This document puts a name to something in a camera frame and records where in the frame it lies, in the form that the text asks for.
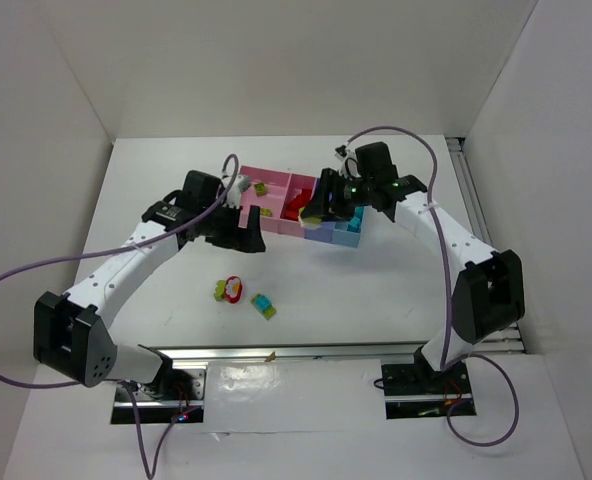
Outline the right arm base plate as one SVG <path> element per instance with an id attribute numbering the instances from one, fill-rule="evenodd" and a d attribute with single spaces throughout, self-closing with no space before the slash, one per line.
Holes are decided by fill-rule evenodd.
<path id="1" fill-rule="evenodd" d="M 476 408 L 466 366 L 424 381 L 411 364 L 383 364 L 373 386 L 384 394 L 388 420 L 475 416 Z"/>

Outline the red lego brick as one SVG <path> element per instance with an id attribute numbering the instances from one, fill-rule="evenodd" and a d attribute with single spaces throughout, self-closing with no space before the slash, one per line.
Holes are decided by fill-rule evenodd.
<path id="1" fill-rule="evenodd" d="M 311 196 L 311 189 L 300 190 L 297 195 L 285 203 L 282 217 L 286 220 L 297 221 L 301 210 L 307 206 Z"/>

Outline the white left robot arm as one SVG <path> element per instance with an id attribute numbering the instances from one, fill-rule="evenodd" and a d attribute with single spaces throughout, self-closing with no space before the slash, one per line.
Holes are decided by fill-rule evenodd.
<path id="1" fill-rule="evenodd" d="M 121 247 L 87 278 L 57 295 L 44 293 L 34 307 L 33 356 L 41 364 L 91 388 L 106 380 L 140 385 L 154 398 L 188 374 L 162 352 L 118 346 L 109 329 L 138 288 L 197 238 L 215 247 L 262 253 L 260 210 L 239 223 L 248 176 L 218 178 L 191 170 L 183 187 L 151 205 Z"/>

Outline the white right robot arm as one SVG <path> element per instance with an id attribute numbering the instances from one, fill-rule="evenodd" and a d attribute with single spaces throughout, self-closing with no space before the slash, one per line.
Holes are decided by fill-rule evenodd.
<path id="1" fill-rule="evenodd" d="M 414 354 L 425 381 L 438 378 L 489 335 L 525 314 L 522 262 L 475 237 L 434 201 L 413 175 L 402 176 L 389 147 L 375 142 L 336 150 L 342 165 L 322 170 L 299 220 L 307 228 L 349 222 L 359 207 L 370 207 L 402 226 L 443 263 L 447 306 L 444 327 Z"/>

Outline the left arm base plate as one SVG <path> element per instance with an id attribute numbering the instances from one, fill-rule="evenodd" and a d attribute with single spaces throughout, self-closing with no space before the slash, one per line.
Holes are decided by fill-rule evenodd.
<path id="1" fill-rule="evenodd" d="M 130 399 L 133 395 L 143 425 L 167 424 L 181 414 L 180 424 L 199 424 L 204 421 L 204 395 L 207 380 L 205 364 L 189 364 L 163 393 L 153 393 L 139 384 L 125 389 L 117 385 L 112 405 L 112 425 L 134 425 L 135 414 Z"/>

